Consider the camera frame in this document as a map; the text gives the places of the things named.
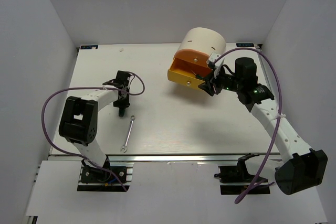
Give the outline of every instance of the wrench head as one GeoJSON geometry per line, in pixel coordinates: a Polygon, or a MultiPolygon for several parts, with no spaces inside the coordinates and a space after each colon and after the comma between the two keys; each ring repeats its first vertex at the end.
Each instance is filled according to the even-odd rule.
{"type": "Polygon", "coordinates": [[[120,151],[125,153],[127,151],[127,146],[122,146],[120,151]]]}

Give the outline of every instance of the silver wrench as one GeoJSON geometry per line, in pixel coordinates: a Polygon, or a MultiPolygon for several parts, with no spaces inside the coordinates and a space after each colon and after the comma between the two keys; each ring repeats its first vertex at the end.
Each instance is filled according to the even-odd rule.
{"type": "Polygon", "coordinates": [[[131,130],[132,130],[132,127],[133,127],[134,120],[135,120],[135,116],[133,115],[133,116],[131,116],[131,122],[130,122],[130,127],[128,129],[128,134],[127,134],[127,137],[126,137],[126,141],[120,149],[121,152],[125,153],[127,151],[127,144],[128,144],[128,140],[130,139],[131,130]]]}

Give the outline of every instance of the robotic arm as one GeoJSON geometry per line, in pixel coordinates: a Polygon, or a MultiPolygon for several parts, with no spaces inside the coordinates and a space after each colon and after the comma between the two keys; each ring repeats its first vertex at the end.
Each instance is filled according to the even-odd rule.
{"type": "MultiPolygon", "coordinates": [[[[251,58],[238,58],[233,73],[224,61],[216,62],[219,54],[213,53],[207,64],[212,72],[198,87],[209,95],[230,90],[238,94],[239,101],[263,125],[272,136],[276,118],[281,117],[280,127],[275,140],[282,162],[268,160],[260,176],[276,182],[287,195],[305,190],[322,183],[327,156],[323,150],[315,151],[294,130],[283,115],[278,115],[274,95],[264,85],[258,83],[257,66],[251,58]]],[[[246,155],[238,160],[237,175],[243,178],[257,173],[263,157],[246,155]]]]}
{"type": "MultiPolygon", "coordinates": [[[[110,169],[110,163],[96,140],[98,112],[113,102],[113,106],[119,108],[119,116],[124,116],[130,103],[129,94],[123,91],[129,92],[130,77],[128,72],[118,71],[115,79],[103,83],[121,91],[96,90],[82,97],[68,97],[61,117],[60,136],[72,143],[91,162],[105,169],[110,169]]],[[[100,181],[110,176],[85,160],[82,163],[100,181]]]]}

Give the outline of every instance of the white wall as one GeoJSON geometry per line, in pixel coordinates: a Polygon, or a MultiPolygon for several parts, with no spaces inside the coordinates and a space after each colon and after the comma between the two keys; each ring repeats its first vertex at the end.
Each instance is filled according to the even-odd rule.
{"type": "Polygon", "coordinates": [[[181,42],[194,27],[263,42],[286,0],[51,0],[75,45],[181,42]]]}
{"type": "MultiPolygon", "coordinates": [[[[41,107],[68,85],[76,50],[50,0],[0,0],[0,48],[0,222],[17,224],[49,150],[41,107]]],[[[48,109],[50,132],[57,101],[48,109]]]]}
{"type": "Polygon", "coordinates": [[[287,0],[264,44],[278,70],[284,113],[315,150],[328,155],[318,192],[336,223],[336,0],[287,0]]]}

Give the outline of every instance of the wrench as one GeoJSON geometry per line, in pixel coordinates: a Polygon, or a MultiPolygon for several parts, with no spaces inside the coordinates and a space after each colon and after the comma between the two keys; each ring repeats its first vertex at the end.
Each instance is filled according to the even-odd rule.
{"type": "Polygon", "coordinates": [[[133,116],[131,116],[131,122],[130,122],[130,127],[128,129],[128,134],[127,134],[127,137],[126,137],[126,141],[120,149],[121,152],[125,153],[127,151],[127,144],[128,144],[128,140],[130,139],[131,130],[132,130],[132,127],[133,127],[134,120],[135,120],[135,116],[133,115],[133,116]]]}

